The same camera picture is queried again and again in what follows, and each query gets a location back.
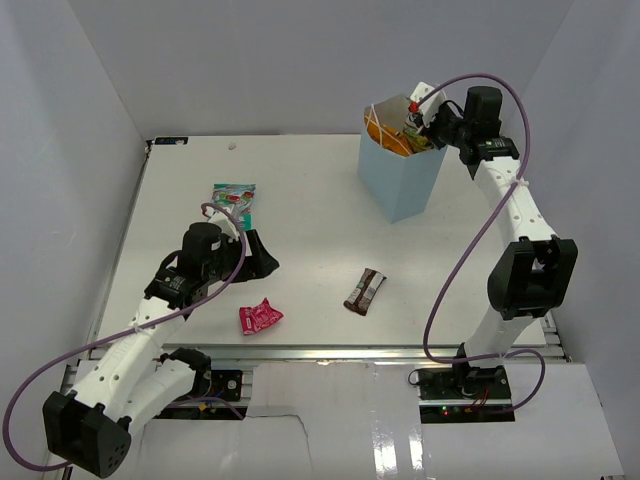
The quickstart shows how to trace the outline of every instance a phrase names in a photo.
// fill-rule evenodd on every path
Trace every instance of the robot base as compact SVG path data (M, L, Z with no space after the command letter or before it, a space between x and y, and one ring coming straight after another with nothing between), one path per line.
M416 373L414 385L420 389L422 423L515 420L512 413L499 414L511 406L511 389L504 367L475 370L465 377L456 368L425 368Z

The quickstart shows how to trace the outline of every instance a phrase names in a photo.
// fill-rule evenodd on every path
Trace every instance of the black cable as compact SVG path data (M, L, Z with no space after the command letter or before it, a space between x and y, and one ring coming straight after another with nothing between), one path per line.
M455 101L453 100L445 100L444 102L442 102L442 105L446 105L447 103L450 103L451 105L453 105L454 107L456 107L456 110L458 110L458 114L461 117L464 117L464 110L462 110L462 107L460 105L458 105Z

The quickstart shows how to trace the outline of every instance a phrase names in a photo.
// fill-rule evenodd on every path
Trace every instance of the colorful snack package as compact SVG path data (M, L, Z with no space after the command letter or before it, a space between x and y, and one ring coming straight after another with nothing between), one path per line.
M255 184L216 183L211 202L232 206L231 214L240 221L244 231L251 230L251 202L256 192Z
M349 298L344 301L344 306L352 312L356 312L363 317L369 310L369 305L375 296L382 282L387 279L380 272L365 268L362 277L356 288L353 290Z
M284 315L271 308L266 298L256 307L240 307L240 323L244 335L253 335L260 330L269 328Z

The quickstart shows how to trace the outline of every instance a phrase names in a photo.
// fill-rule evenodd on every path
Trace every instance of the small white object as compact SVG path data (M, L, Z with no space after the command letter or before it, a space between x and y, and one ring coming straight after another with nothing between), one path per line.
M433 89L434 87L432 87L431 85L428 85L424 82L420 82L416 86L416 88L413 90L413 93L409 96L409 98L413 102L419 102L421 99L426 97ZM442 103L446 100L447 100L447 96L442 90L440 90L433 97L431 97L429 100L427 100L422 105L420 105L420 112L422 112L422 116L424 117L425 125L431 122L434 115L438 113L438 109L440 108L440 105L442 105Z

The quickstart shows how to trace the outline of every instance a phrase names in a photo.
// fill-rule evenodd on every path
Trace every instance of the white floor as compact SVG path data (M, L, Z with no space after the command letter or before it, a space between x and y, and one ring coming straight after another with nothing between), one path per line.
M415 438L419 441L421 430L422 470L403 470L403 465L416 465L414 437L407 420L417 417L417 398L415 410L407 408L408 390L388 389L397 381L389 374L392 370L377 367L383 370L378 370L374 378L381 383L373 388L381 396L363 398L364 407L359 409L342 401L357 395L366 384L362 378L370 372L354 376L354 372L363 370L347 365L324 378L304 380L295 368L280 365L282 368L276 367L275 371L262 372L268 380L263 387L259 386L260 372L256 372L257 402L271 406L288 403L299 418L154 420L146 427L142 442L134 442L125 464L111 478L597 480L602 475L622 474L598 397L583 365L549 366L539 395L517 412L516 422L418 426ZM530 391L538 372L535 365L508 366L515 399ZM351 379L351 390L338 389L347 378ZM323 386L328 380L335 389ZM311 392L305 397L304 389L294 387L304 386L305 381L308 385L315 383L324 393ZM397 400L389 401L394 396ZM372 405L373 416L367 408ZM335 413L333 420L321 413L331 411ZM345 421L347 416L352 421ZM365 420L367 428L361 428L360 420ZM381 465L395 465L396 469L381 470ZM71 480L90 478L94 477L76 471Z

